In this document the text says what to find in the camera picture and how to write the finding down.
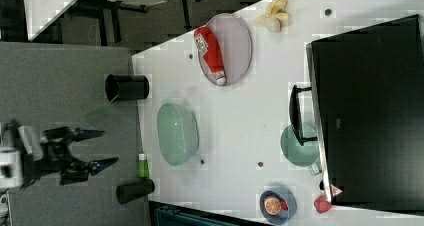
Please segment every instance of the black chair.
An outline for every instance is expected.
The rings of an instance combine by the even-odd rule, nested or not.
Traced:
[[[0,0],[1,41],[28,42],[24,0]]]

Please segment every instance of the red object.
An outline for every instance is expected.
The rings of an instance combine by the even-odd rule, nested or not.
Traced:
[[[209,69],[215,75],[216,83],[223,85],[227,78],[222,64],[221,50],[213,32],[206,26],[196,29],[194,31],[194,42]]]
[[[322,214],[328,212],[333,205],[325,200],[324,195],[321,195],[317,199],[315,199],[314,206],[317,212]]]
[[[281,209],[284,211],[289,211],[289,206],[287,205],[286,201],[281,202]]]

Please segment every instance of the green bowl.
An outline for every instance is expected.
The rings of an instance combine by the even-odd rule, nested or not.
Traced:
[[[307,124],[302,124],[304,137],[316,137],[316,132]],[[281,134],[281,150],[284,156],[294,165],[308,167],[319,160],[318,141],[309,141],[300,145],[293,132],[293,127],[288,126]]]
[[[199,137],[193,113],[175,103],[165,103],[157,116],[160,152],[171,166],[186,162],[197,150]]]

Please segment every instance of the mint green bowl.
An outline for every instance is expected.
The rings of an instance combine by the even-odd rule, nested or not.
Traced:
[[[175,103],[165,103],[157,117],[160,152],[172,166],[186,162],[197,150],[199,137],[193,113]]]

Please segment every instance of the blue bowl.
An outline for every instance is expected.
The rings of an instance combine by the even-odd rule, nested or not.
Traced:
[[[281,212],[276,215],[269,214],[266,211],[264,205],[264,201],[268,196],[275,196],[280,200],[286,201],[288,211],[281,210]],[[259,200],[259,205],[261,208],[262,215],[266,218],[268,222],[274,225],[282,225],[285,222],[289,221],[291,218],[293,218],[297,210],[296,201],[293,195],[287,188],[283,186],[275,187],[273,189],[263,192]]]

